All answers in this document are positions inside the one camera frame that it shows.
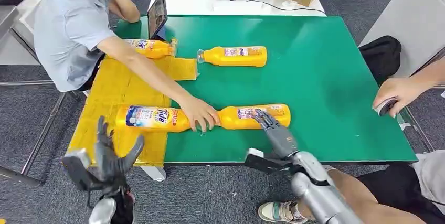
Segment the bottle label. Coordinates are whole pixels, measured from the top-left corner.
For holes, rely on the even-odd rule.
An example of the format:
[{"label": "bottle label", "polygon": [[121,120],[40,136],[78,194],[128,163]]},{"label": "bottle label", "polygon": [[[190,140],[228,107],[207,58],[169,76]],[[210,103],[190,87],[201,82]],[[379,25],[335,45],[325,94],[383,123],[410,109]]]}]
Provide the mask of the bottle label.
[{"label": "bottle label", "polygon": [[177,109],[130,106],[125,123],[130,127],[165,128],[177,122]]},{"label": "bottle label", "polygon": [[233,56],[256,56],[261,54],[260,47],[226,47],[224,48],[224,55],[226,57]]},{"label": "bottle label", "polygon": [[281,105],[270,105],[262,107],[244,107],[238,109],[239,119],[250,119],[252,115],[256,115],[255,109],[261,109],[264,112],[269,113],[271,116],[284,115],[284,109]]},{"label": "bottle label", "polygon": [[126,39],[125,41],[128,44],[130,44],[132,47],[142,48],[142,49],[150,49],[150,50],[153,49],[154,42],[155,42],[150,39]]}]

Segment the bottle cap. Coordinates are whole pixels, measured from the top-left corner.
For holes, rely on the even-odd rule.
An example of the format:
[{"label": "bottle cap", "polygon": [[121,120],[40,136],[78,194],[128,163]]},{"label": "bottle cap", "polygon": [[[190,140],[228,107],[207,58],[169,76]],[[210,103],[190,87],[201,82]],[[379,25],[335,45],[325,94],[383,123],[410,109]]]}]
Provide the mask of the bottle cap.
[{"label": "bottle cap", "polygon": [[204,62],[204,50],[199,49],[198,50],[198,63],[203,63]]}]

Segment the gray shirt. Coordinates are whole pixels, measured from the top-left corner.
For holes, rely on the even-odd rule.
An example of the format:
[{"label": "gray shirt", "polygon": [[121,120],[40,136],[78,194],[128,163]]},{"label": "gray shirt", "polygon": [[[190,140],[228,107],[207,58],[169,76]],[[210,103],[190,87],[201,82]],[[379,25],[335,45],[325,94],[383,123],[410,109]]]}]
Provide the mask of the gray shirt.
[{"label": "gray shirt", "polygon": [[[417,154],[419,162],[412,165],[419,178],[422,195],[445,204],[445,151]],[[445,215],[445,206],[434,203]]]},{"label": "gray shirt", "polygon": [[37,57],[61,92],[79,89],[102,53],[97,44],[115,34],[108,0],[41,0],[34,24]]}]

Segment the tablet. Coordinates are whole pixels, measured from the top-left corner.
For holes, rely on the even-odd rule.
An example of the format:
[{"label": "tablet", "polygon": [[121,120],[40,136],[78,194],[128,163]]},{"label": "tablet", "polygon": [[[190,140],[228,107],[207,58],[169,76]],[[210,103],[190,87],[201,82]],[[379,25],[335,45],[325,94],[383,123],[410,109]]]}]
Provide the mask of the tablet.
[{"label": "tablet", "polygon": [[157,33],[167,21],[167,6],[165,0],[155,0],[147,12],[149,19],[149,38],[157,38]]}]

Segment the shoe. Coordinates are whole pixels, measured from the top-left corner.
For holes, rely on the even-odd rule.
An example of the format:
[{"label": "shoe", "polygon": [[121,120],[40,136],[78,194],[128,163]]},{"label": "shoe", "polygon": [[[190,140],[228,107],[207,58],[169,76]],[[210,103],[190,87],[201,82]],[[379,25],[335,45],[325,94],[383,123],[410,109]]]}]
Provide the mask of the shoe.
[{"label": "shoe", "polygon": [[262,220],[268,222],[287,222],[291,224],[303,224],[308,221],[300,215],[298,211],[294,211],[296,205],[293,206],[292,201],[288,202],[268,202],[264,203],[258,208],[258,215]]}]

